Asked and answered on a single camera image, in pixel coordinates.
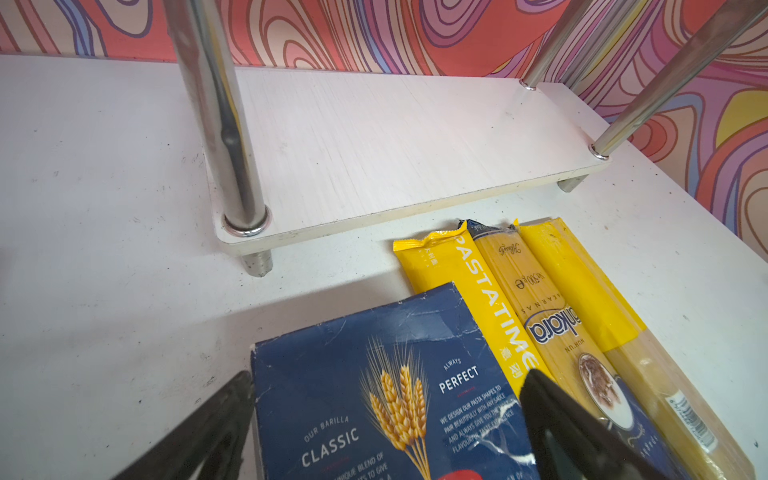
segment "swirl pattern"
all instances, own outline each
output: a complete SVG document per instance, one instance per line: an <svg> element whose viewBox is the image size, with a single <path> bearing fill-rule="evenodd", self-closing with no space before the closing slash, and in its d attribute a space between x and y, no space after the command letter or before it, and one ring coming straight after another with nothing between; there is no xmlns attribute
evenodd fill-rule
<svg viewBox="0 0 768 480"><path fill-rule="evenodd" d="M173 61L160 0L0 2L0 52ZM216 0L239 65L516 78L568 0ZM558 81L617 0L595 0ZM612 121L724 0L640 0L574 87ZM768 260L768 18L631 138Z"/></svg>

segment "yellow pasta package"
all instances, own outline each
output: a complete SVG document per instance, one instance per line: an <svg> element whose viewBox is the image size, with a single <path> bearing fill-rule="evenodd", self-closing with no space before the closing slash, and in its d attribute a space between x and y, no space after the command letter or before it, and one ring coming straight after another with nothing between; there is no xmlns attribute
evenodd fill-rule
<svg viewBox="0 0 768 480"><path fill-rule="evenodd" d="M415 293L453 282L475 318L515 395L531 369L551 376L531 339L498 288L463 223L423 240L397 240L395 251Z"/></svg>
<svg viewBox="0 0 768 480"><path fill-rule="evenodd" d="M696 478L752 479L754 467L680 367L560 218L523 241Z"/></svg>
<svg viewBox="0 0 768 480"><path fill-rule="evenodd" d="M515 228L468 231L555 382L668 478L690 476Z"/></svg>

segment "barcode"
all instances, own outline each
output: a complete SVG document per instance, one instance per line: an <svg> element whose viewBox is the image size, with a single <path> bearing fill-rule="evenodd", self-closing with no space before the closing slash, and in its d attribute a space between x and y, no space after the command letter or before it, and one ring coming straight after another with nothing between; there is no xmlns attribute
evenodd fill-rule
<svg viewBox="0 0 768 480"><path fill-rule="evenodd" d="M690 406L685 395L678 390L674 395L667 397L667 402L669 402L685 426L688 427L691 435L699 442L701 448L707 451L707 453L712 453L717 448L717 438L712 433L712 430L707 427L707 424L704 423L704 420L696 414L694 408Z"/></svg>

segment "metal pole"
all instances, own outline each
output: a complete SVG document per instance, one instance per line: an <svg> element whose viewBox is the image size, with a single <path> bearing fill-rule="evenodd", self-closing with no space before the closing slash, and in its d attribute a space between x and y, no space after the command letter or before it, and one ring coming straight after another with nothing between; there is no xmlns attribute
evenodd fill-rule
<svg viewBox="0 0 768 480"><path fill-rule="evenodd" d="M639 1L616 0L614 2L563 74L561 81L566 87L575 87L589 73L594 67L595 58L603 51L605 45L615 35L618 26L627 19Z"/></svg>
<svg viewBox="0 0 768 480"><path fill-rule="evenodd" d="M766 12L766 0L726 0L590 146L592 154L605 159Z"/></svg>
<svg viewBox="0 0 768 480"><path fill-rule="evenodd" d="M164 6L206 159L223 198L224 225L238 237L253 237L266 228L270 211L264 205L232 54L216 2L164 0ZM266 275L272 268L270 252L254 255L262 267L249 271Z"/></svg>
<svg viewBox="0 0 768 480"><path fill-rule="evenodd" d="M547 39L547 43L534 58L531 67L525 72L525 76L520 80L520 84L528 90L535 90L538 82L544 78L549 65L558 54L560 47L563 46L568 36L576 28L578 21L584 16L592 0L571 0L565 8L563 15L555 24L554 30Z"/></svg>

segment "short metal leg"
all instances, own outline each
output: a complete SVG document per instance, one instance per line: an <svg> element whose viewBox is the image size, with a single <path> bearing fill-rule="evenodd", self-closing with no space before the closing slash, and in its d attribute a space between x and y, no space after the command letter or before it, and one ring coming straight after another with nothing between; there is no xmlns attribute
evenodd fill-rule
<svg viewBox="0 0 768 480"><path fill-rule="evenodd" d="M272 250L243 255L241 258L249 275L262 277L272 271Z"/></svg>
<svg viewBox="0 0 768 480"><path fill-rule="evenodd" d="M567 180L560 180L558 182L558 187L560 187L560 190L563 190L566 194L569 194L585 178L587 178L586 175L581 175L580 177L573 177L573 178L568 178Z"/></svg>

